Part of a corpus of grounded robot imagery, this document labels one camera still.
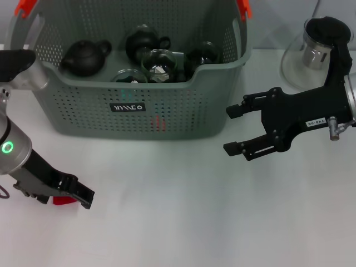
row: perforated basket wall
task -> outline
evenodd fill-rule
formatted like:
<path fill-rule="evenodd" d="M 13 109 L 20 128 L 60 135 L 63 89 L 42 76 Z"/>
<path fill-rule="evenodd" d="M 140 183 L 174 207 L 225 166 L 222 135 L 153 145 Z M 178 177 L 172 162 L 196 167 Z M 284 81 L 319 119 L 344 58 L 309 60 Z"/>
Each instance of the perforated basket wall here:
<path fill-rule="evenodd" d="M 38 0 L 31 14 L 15 17 L 5 47 L 21 48 L 36 16 L 30 49 L 45 62 L 50 82 L 35 96 L 64 134 L 123 139 L 189 139 L 224 126 L 225 108 L 241 66 L 249 58 L 247 23 L 236 0 Z M 204 65 L 185 83 L 123 84 L 69 80 L 58 70 L 67 49 L 81 39 L 107 39 L 121 50 L 134 26 L 148 24 L 171 38 L 172 51 L 200 41 L 222 48 L 224 64 Z M 110 103 L 144 103 L 144 112 L 112 112 Z"/>

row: green indicator light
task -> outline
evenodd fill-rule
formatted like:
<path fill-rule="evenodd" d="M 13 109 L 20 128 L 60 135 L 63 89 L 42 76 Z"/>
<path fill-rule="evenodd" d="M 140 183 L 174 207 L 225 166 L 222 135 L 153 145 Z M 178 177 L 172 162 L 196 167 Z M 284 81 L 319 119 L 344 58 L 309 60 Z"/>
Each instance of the green indicator light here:
<path fill-rule="evenodd" d="M 2 152 L 5 154 L 10 153 L 13 150 L 13 143 L 10 141 L 7 141 L 2 145 Z"/>

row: label sticker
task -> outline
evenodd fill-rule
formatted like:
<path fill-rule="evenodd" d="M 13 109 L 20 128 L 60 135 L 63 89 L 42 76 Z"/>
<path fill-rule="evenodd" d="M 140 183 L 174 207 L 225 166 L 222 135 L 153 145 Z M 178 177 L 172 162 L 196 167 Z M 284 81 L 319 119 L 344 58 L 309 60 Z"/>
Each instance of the label sticker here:
<path fill-rule="evenodd" d="M 142 112 L 146 111 L 145 103 L 110 103 L 112 112 Z"/>
<path fill-rule="evenodd" d="M 313 127 L 313 126 L 317 126 L 317 125 L 320 125 L 320 124 L 324 124 L 326 123 L 326 119 L 325 118 L 319 118 L 317 120 L 314 120 L 314 121 L 307 121 L 305 124 L 308 126 L 308 127 Z"/>

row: white wall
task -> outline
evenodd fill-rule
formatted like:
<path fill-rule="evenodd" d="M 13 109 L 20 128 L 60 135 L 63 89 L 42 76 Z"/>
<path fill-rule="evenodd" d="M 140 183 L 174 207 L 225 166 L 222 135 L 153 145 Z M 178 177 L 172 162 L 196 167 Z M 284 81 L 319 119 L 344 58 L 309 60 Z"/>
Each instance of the white wall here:
<path fill-rule="evenodd" d="M 253 46 L 287 48 L 293 38 L 303 30 L 303 24 L 312 16 L 317 2 L 318 0 L 250 0 L 253 12 Z M 356 31 L 356 0 L 320 2 L 318 14 L 335 16 Z M 18 0 L 0 0 L 0 43 L 4 42 L 6 29 L 17 3 Z"/>

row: red object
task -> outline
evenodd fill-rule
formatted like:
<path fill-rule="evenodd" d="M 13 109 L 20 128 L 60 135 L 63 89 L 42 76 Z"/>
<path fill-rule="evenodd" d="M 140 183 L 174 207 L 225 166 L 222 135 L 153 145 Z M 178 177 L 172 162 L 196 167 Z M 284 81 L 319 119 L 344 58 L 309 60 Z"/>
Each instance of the red object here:
<path fill-rule="evenodd" d="M 37 0 L 20 0 L 20 2 L 17 4 L 17 7 L 15 9 L 15 16 L 17 16 L 20 9 L 22 9 L 23 10 L 22 17 L 26 18 L 33 10 L 33 7 L 36 4 L 36 2 Z"/>
<path fill-rule="evenodd" d="M 249 0 L 237 0 L 237 3 L 241 14 L 241 20 L 246 21 L 246 12 L 247 16 L 252 18 L 252 10 Z"/>
<path fill-rule="evenodd" d="M 59 205 L 65 205 L 65 204 L 70 204 L 77 202 L 75 199 L 71 198 L 70 196 L 54 196 L 53 197 L 53 204 L 59 206 Z"/>

